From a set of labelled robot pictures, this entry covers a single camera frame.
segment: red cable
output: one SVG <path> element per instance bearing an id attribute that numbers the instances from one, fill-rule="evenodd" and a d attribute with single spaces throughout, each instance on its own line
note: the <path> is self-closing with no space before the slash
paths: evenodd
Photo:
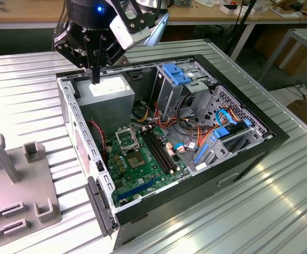
<path id="1" fill-rule="evenodd" d="M 105 161 L 105 152 L 106 152 L 106 149 L 105 149 L 105 142 L 104 142 L 104 137 L 103 137 L 103 132 L 104 131 L 102 131 L 101 130 L 101 128 L 100 127 L 98 127 L 98 125 L 94 122 L 94 121 L 89 121 L 89 122 L 91 122 L 94 126 L 96 126 L 96 128 L 99 130 L 99 132 L 100 132 L 100 134 L 101 134 L 101 137 L 102 137 L 102 142 L 103 142 L 103 160 Z"/>

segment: blue plastic clip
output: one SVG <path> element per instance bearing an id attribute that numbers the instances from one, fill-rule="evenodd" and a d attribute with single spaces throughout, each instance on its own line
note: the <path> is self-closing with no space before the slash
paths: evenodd
<path id="1" fill-rule="evenodd" d="M 197 164 L 197 162 L 200 160 L 200 158 L 203 156 L 203 154 L 205 153 L 205 151 L 207 150 L 207 148 L 209 147 L 208 144 L 205 144 L 204 147 L 202 148 L 201 152 L 199 153 L 199 155 L 197 156 L 197 158 L 194 160 L 194 163 Z"/>
<path id="2" fill-rule="evenodd" d="M 214 130 L 213 134 L 216 136 L 216 138 L 219 139 L 219 138 L 221 138 L 225 135 L 230 134 L 230 132 L 225 127 L 222 127 L 222 128 L 218 128 L 218 129 Z"/>
<path id="3" fill-rule="evenodd" d="M 163 65 L 162 68 L 177 86 L 185 85 L 192 81 L 192 79 L 186 77 L 182 69 L 179 69 L 174 63 Z"/>
<path id="4" fill-rule="evenodd" d="M 223 113 L 223 115 L 228 119 L 229 123 L 233 123 L 234 125 L 237 124 L 237 122 L 232 119 L 231 115 L 227 111 L 225 111 L 224 109 L 221 108 L 221 109 L 216 111 L 216 120 L 217 120 L 219 126 L 222 126 L 222 122 L 221 122 L 221 119 L 219 117 L 220 112 Z"/>
<path id="5" fill-rule="evenodd" d="M 244 124 L 246 125 L 246 127 L 250 127 L 252 125 L 249 119 L 244 119 Z"/>

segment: black case frame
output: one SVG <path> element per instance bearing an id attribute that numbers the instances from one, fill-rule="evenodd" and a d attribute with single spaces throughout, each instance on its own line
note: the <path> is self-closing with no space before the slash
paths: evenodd
<path id="1" fill-rule="evenodd" d="M 116 241 L 114 249 L 127 244 L 138 236 L 146 233 L 150 229 L 162 224 L 173 216 L 185 211 L 191 206 L 212 196 L 214 193 L 225 188 L 226 186 L 240 180 L 249 173 L 257 164 L 260 163 L 270 152 L 281 146 L 289 136 L 274 123 L 261 109 L 259 109 L 243 92 L 241 92 L 230 80 L 220 73 L 207 59 L 202 55 L 189 55 L 174 58 L 157 59 L 153 61 L 136 62 L 127 65 L 108 67 L 108 69 L 120 69 L 126 66 L 145 65 L 151 62 L 164 62 L 172 60 L 182 60 L 193 58 L 206 69 L 219 84 L 224 86 L 230 93 L 247 108 L 261 124 L 269 129 L 273 135 L 271 139 L 265 140 L 239 155 L 230 158 L 209 170 L 189 178 L 161 193 L 152 195 L 140 203 L 120 211 L 115 214 L 115 222 L 108 216 L 101 214 L 101 210 L 109 207 L 105 204 L 104 198 L 96 198 L 98 195 L 103 197 L 103 190 L 99 188 L 98 192 L 91 192 L 91 184 L 96 182 L 89 179 L 86 190 L 90 201 L 93 203 L 94 212 L 98 218 L 103 235 L 109 235 L 116 230 Z M 82 71 L 66 72 L 58 74 L 57 77 L 65 77 L 72 74 L 81 73 Z"/>

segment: motherboard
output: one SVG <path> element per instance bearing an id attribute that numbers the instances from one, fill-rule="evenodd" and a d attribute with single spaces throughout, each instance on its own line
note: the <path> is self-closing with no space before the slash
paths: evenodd
<path id="1" fill-rule="evenodd" d="M 128 131 L 126 134 L 121 130 L 121 135 L 117 132 L 106 140 L 109 172 L 116 187 L 112 195 L 115 206 L 141 198 L 189 175 L 180 156 L 169 149 L 170 142 L 160 127 Z"/>

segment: white label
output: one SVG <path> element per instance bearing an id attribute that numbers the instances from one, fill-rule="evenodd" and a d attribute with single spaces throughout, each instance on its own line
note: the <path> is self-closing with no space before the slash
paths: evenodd
<path id="1" fill-rule="evenodd" d="M 203 162 L 202 164 L 199 164 L 198 166 L 196 166 L 196 170 L 201 170 L 202 168 L 205 168 L 206 167 L 206 164 L 205 162 Z"/>
<path id="2" fill-rule="evenodd" d="M 191 149 L 194 149 L 195 145 L 196 145 L 196 144 L 195 144 L 194 142 L 190 142 L 188 146 L 189 146 Z"/>
<path id="3" fill-rule="evenodd" d="M 102 79 L 99 84 L 90 84 L 89 88 L 94 97 L 114 94 L 127 89 L 121 77 Z"/>
<path id="4" fill-rule="evenodd" d="M 136 13 L 133 10 L 129 10 L 127 12 L 125 12 L 126 16 L 128 17 L 128 19 L 134 19 L 136 17 Z"/>

